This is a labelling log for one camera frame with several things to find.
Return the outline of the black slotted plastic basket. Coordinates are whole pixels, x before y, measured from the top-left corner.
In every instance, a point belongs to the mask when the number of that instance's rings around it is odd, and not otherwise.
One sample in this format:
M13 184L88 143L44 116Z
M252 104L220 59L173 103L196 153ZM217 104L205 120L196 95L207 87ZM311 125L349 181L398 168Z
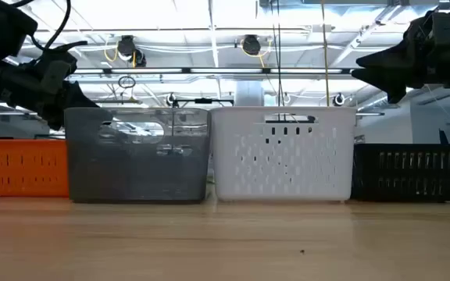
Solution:
M351 199L450 201L450 144L357 144Z

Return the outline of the orange slotted plastic basket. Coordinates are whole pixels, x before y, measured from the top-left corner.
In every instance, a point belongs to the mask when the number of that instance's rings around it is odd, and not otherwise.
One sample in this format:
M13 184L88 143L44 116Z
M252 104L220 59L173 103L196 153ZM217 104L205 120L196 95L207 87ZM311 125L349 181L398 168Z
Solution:
M68 197L66 142L0 139L0 196Z

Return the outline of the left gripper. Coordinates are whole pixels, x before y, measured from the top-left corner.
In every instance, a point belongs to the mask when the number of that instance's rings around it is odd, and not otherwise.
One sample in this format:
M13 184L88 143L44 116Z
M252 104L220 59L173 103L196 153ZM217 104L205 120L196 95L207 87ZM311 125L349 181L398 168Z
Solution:
M48 124L53 130L93 130L104 121L112 121L112 113L86 97L78 82L66 79L77 69L77 60L69 50L86 44L86 41L76 41L56 48L38 44L41 56L17 66L3 61L5 50L0 47L0 100L12 107L34 111L41 117L62 116ZM56 94L49 94L42 89L41 79L50 62L55 60L69 63L70 71L62 88Z

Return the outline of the long ceiling light strip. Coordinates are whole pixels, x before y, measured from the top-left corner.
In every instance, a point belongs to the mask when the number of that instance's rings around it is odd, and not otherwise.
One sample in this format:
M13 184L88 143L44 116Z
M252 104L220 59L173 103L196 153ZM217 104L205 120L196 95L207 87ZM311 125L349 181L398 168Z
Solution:
M125 68L125 69L77 69L74 74L350 74L352 69L314 68Z

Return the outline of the white perforated plastic basket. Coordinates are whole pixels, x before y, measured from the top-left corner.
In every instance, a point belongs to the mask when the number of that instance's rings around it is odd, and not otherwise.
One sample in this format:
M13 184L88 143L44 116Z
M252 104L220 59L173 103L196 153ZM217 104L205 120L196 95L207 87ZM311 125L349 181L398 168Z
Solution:
M350 198L355 109L234 106L210 113L220 200Z

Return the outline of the smoky grey translucent bin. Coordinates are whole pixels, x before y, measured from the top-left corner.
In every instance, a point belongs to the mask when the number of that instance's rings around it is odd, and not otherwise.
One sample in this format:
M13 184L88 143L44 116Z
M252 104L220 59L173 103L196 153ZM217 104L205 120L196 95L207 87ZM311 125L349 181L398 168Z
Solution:
M200 202L206 197L210 113L200 108L68 108L75 202Z

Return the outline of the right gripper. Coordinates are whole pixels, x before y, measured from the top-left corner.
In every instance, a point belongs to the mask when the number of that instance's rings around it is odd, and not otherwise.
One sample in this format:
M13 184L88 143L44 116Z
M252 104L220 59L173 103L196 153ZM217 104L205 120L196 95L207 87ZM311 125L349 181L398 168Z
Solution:
M365 69L354 69L351 75L385 92L389 104L399 103L408 88L420 89L424 84L450 87L450 45L434 44L433 13L413 20L397 45L356 59ZM411 69L416 81L393 69Z

